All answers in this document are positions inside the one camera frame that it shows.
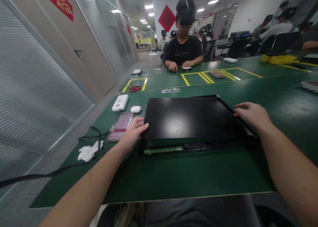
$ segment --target white power bank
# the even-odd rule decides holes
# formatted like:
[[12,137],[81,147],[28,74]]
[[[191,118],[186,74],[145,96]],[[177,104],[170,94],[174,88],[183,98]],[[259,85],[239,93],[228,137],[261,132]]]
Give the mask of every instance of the white power bank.
[[229,63],[237,62],[237,59],[233,59],[233,58],[224,58],[223,60],[226,61],[226,62],[229,62]]
[[117,97],[112,110],[117,112],[119,110],[124,110],[128,101],[128,94],[123,94]]

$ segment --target cable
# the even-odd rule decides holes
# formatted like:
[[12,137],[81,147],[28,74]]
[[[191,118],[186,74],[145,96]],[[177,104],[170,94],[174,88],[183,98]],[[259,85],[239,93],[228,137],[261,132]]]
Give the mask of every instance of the cable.
[[4,181],[0,181],[0,189],[4,188],[6,186],[12,185],[14,183],[17,182],[21,182],[21,181],[27,181],[27,180],[34,180],[34,179],[39,179],[39,178],[45,178],[45,177],[54,177],[57,176],[63,172],[65,172],[66,170],[72,168],[72,167],[78,167],[78,166],[83,166],[86,165],[90,162],[93,162],[96,160],[96,158],[100,155],[101,153],[101,141],[102,141],[102,137],[106,134],[108,134],[109,131],[105,132],[104,134],[101,134],[100,130],[94,126],[90,126],[89,128],[99,132],[98,136],[82,136],[79,138],[79,141],[81,141],[83,138],[87,138],[87,139],[91,139],[91,138],[98,138],[98,151],[96,152],[96,155],[93,156],[92,159],[90,159],[88,162],[85,163],[81,163],[81,164],[76,164],[76,165],[71,165],[71,166],[66,166],[66,167],[62,167],[60,169],[57,169],[53,172],[50,172],[48,174],[31,174],[31,175],[26,175],[26,176],[19,176],[19,177],[15,177],[15,178],[11,178],[11,179],[7,179]]

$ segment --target office room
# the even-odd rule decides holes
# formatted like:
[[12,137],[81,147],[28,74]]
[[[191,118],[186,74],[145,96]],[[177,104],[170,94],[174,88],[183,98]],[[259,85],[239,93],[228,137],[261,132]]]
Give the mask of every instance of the office room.
[[316,226],[318,0],[0,0],[0,225]]

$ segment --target green workbench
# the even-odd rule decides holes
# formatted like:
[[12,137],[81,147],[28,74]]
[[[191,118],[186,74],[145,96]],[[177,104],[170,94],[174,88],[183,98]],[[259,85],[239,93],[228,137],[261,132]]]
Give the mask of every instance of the green workbench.
[[[126,109],[141,106],[144,116],[149,97],[193,97],[218,94],[230,107],[250,101],[265,107],[273,123],[281,129],[299,149],[318,165],[317,123],[318,97],[304,91],[302,81],[317,80],[315,66],[302,64],[306,70],[290,66],[272,65],[260,61],[261,57],[239,59],[230,64],[223,61],[203,63],[192,71],[179,74],[168,69],[143,70],[140,76],[142,90],[130,93],[125,84],[119,94],[129,95]],[[212,78],[206,71],[227,69],[225,79]],[[180,92],[161,93],[165,88],[178,87]],[[117,96],[102,112],[94,126],[102,132],[116,121],[111,110]],[[96,135],[89,130],[87,136]],[[96,140],[78,143],[63,166],[79,163],[78,150],[93,145]],[[104,138],[100,159],[115,143]],[[104,203],[151,201],[177,198],[196,198],[244,193],[271,192],[271,181],[265,155],[261,147],[240,147],[223,151],[167,153],[138,156],[138,143],[120,166],[109,188]],[[62,196],[94,165],[72,168],[52,178],[30,208],[53,207]]]

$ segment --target forearm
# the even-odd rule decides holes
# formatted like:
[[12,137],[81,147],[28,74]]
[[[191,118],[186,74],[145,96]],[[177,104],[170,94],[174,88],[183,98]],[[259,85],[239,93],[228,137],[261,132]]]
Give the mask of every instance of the forearm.
[[89,226],[126,153],[115,145],[56,204],[41,226]]
[[172,61],[166,60],[166,61],[165,61],[165,66],[166,66],[166,67],[169,67],[169,65],[170,65],[171,63],[172,63]]
[[194,65],[201,64],[203,62],[203,55],[195,58],[193,61],[194,61]]
[[258,132],[278,192],[302,225],[317,225],[318,168],[276,127]]
[[318,41],[307,41],[303,43],[301,46],[302,50],[308,50],[308,49],[317,49],[318,48]]

